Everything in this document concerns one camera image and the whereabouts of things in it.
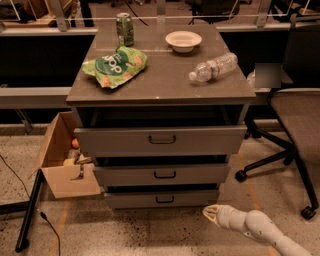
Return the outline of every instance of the cabinet top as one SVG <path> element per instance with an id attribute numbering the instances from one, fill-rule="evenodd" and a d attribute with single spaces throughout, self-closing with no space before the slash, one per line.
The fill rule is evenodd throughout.
<path id="1" fill-rule="evenodd" d="M 177 53 L 165 41 L 173 31 L 192 31 L 202 42 L 190 53 Z M 99 29 L 86 60 L 113 55 L 118 46 L 115 26 Z M 214 25 L 158 25 L 134 27 L 134 45 L 148 56 L 144 71 L 116 89 L 101 88 L 82 70 L 67 97 L 70 106 L 149 104 L 243 104 L 255 97 L 239 67 L 209 82 L 189 80 L 195 66 L 229 52 Z"/>

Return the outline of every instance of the plastic water bottle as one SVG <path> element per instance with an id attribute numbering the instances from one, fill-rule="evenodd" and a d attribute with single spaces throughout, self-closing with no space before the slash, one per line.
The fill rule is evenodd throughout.
<path id="1" fill-rule="evenodd" d="M 238 58 L 234 53 L 226 53 L 207 62 L 199 63 L 195 70 L 190 72 L 189 78 L 191 81 L 207 82 L 234 70 L 237 63 Z"/>

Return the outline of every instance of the drawer handle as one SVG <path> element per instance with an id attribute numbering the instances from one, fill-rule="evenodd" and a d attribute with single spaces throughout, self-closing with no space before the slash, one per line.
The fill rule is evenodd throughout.
<path id="1" fill-rule="evenodd" d="M 158 176 L 157 172 L 154 172 L 153 175 L 156 179 L 174 179 L 177 174 L 176 174 L 176 171 L 174 171 L 171 176 Z"/>
<path id="2" fill-rule="evenodd" d="M 171 199 L 169 200 L 159 200 L 159 198 L 156 196 L 156 202 L 158 204 L 171 204 L 174 202 L 174 196 L 171 196 Z"/>
<path id="3" fill-rule="evenodd" d="M 151 144 L 173 144 L 176 142 L 176 140 L 177 140 L 176 135 L 173 135 L 172 138 L 169 140 L 156 140 L 156 139 L 153 139 L 151 135 L 149 136 L 149 142 Z"/>

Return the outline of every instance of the open cardboard box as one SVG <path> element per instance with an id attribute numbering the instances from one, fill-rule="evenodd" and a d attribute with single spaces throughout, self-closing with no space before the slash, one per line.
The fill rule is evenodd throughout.
<path id="1" fill-rule="evenodd" d="M 93 174 L 92 163 L 84 165 L 84 178 L 79 176 L 80 165 L 63 166 L 72 149 L 73 131 L 76 123 L 71 112 L 59 113 L 48 126 L 36 157 L 32 173 L 41 168 L 56 198 L 97 195 L 101 193 Z"/>

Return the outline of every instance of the terrazzo floor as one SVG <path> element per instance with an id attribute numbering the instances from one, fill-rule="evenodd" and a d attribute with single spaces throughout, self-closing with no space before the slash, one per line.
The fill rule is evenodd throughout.
<path id="1" fill-rule="evenodd" d="M 30 168 L 45 130 L 46 124 L 37 124 L 25 135 L 22 125 L 0 126 L 0 154 L 29 194 L 35 178 L 29 177 Z M 241 184 L 234 179 L 245 164 L 278 150 L 264 139 L 244 140 L 239 153 L 231 156 L 231 171 L 220 186 L 217 203 L 242 211 L 263 211 L 286 236 L 318 255 L 320 215 L 309 221 L 300 216 L 309 201 L 294 163 L 264 166 Z M 318 192 L 319 176 L 313 174 Z M 2 160 L 0 187 L 1 205 L 28 199 L 22 183 Z M 60 255 L 279 255 L 272 247 L 220 229 L 203 216 L 203 207 L 112 210 L 103 194 L 55 199 L 46 183 L 40 191 L 28 234 L 30 245 L 21 253 L 15 252 L 15 246 L 24 212 L 0 216 L 0 255 L 58 255 L 57 236 L 40 217 L 41 211 L 60 237 Z"/>

